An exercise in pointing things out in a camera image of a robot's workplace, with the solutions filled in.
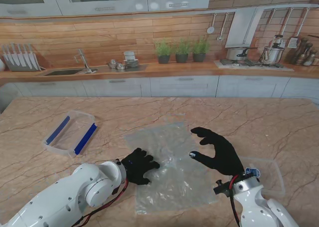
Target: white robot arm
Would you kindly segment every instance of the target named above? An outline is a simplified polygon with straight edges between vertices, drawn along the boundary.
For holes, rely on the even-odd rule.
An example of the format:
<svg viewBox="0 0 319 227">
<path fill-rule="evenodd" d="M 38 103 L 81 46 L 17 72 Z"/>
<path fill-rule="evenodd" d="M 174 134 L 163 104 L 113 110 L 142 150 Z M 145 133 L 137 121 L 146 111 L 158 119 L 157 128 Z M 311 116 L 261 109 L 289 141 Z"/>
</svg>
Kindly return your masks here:
<svg viewBox="0 0 319 227">
<path fill-rule="evenodd" d="M 217 181 L 216 194 L 232 195 L 229 182 Z M 243 175 L 232 188 L 233 197 L 242 206 L 240 224 L 242 227 L 299 227 L 285 207 L 274 199 L 265 200 L 261 195 L 264 186 L 257 177 Z"/>
<path fill-rule="evenodd" d="M 2 227 L 71 227 L 86 207 L 100 207 L 126 179 L 120 161 L 82 164 L 29 201 Z"/>
</svg>

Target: plastic bag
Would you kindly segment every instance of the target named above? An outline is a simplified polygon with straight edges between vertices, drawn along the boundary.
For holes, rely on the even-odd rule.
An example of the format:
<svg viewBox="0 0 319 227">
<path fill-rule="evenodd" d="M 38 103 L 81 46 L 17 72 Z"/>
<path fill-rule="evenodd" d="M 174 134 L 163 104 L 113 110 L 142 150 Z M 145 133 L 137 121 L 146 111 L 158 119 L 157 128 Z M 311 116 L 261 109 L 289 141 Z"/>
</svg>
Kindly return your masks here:
<svg viewBox="0 0 319 227">
<path fill-rule="evenodd" d="M 183 123 L 137 131 L 125 136 L 128 146 L 142 148 L 160 163 L 145 174 L 151 183 L 137 187 L 136 212 L 179 211 L 216 201 L 208 169 L 192 160 L 195 142 Z"/>
</svg>

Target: cooking pot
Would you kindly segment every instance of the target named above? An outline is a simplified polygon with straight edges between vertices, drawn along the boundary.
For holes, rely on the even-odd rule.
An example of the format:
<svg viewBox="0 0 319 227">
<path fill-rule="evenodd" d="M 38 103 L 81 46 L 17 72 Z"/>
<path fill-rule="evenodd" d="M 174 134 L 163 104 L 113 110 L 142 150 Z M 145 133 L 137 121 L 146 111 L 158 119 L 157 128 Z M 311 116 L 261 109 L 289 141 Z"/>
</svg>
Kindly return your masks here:
<svg viewBox="0 0 319 227">
<path fill-rule="evenodd" d="M 257 47 L 234 47 L 227 51 L 226 59 L 229 60 L 247 60 L 247 52 L 249 49 L 257 49 Z"/>
</svg>

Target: pepper grinder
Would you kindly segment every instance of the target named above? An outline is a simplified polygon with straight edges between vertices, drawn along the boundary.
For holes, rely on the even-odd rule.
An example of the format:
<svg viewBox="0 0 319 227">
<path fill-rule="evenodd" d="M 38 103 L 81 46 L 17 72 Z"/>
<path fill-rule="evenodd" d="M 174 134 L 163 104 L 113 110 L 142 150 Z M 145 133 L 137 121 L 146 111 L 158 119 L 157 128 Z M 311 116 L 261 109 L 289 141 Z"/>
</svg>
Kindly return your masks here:
<svg viewBox="0 0 319 227">
<path fill-rule="evenodd" d="M 313 46 L 312 43 L 307 43 L 306 44 L 305 50 L 303 51 L 303 53 L 301 55 L 299 55 L 299 57 L 298 57 L 298 59 L 296 61 L 296 65 L 301 65 L 305 61 L 305 59 L 306 59 L 306 57 L 308 55 L 308 51 L 309 51 L 309 49 L 312 46 Z"/>
<path fill-rule="evenodd" d="M 301 43 L 297 49 L 297 51 L 294 53 L 293 57 L 291 58 L 290 64 L 295 64 L 297 62 L 298 57 L 303 53 L 306 47 L 306 43 L 309 39 L 307 37 L 301 38 Z"/>
<path fill-rule="evenodd" d="M 312 65 L 312 63 L 314 62 L 316 53 L 317 53 L 317 50 L 315 50 L 315 49 L 310 50 L 310 54 L 306 58 L 306 60 L 304 62 L 304 66 L 311 66 Z"/>
</svg>

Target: kitchen counter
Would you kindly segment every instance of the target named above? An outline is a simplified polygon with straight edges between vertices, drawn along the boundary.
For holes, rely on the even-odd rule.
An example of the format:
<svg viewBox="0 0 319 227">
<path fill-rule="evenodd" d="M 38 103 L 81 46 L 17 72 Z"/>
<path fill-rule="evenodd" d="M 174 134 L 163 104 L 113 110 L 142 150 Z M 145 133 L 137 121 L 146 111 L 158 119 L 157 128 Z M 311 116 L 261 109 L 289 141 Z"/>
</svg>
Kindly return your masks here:
<svg viewBox="0 0 319 227">
<path fill-rule="evenodd" d="M 84 155 L 70 159 L 45 150 L 41 141 L 54 122 L 74 108 L 94 115 L 98 130 Z M 0 115 L 0 222 L 6 223 L 38 192 L 81 163 L 125 157 L 131 152 L 126 134 L 171 121 L 224 135 L 239 156 L 276 160 L 286 188 L 277 200 L 299 226 L 317 225 L 319 112 L 309 100 L 271 98 L 17 98 Z M 198 148 L 214 155 L 210 146 Z M 213 181 L 227 180 L 215 170 L 210 173 Z M 217 203 L 185 211 L 136 215 L 135 192 L 130 184 L 118 202 L 86 226 L 236 226 L 224 195 L 217 196 Z"/>
<path fill-rule="evenodd" d="M 248 75 L 248 76 L 284 76 L 319 79 L 319 67 L 317 66 L 295 66 L 285 64 L 291 68 L 290 71 L 272 70 L 243 70 L 243 69 L 219 69 L 213 61 L 211 62 L 188 62 L 158 64 L 149 63 L 145 70 L 134 72 L 103 72 L 93 74 L 74 74 L 63 76 L 43 76 L 42 72 L 0 72 L 0 85 L 9 82 L 45 82 L 45 81 L 71 81 L 71 80 L 92 80 L 92 79 L 115 79 L 130 77 L 165 77 L 165 76 L 189 76 L 189 75 Z"/>
</svg>

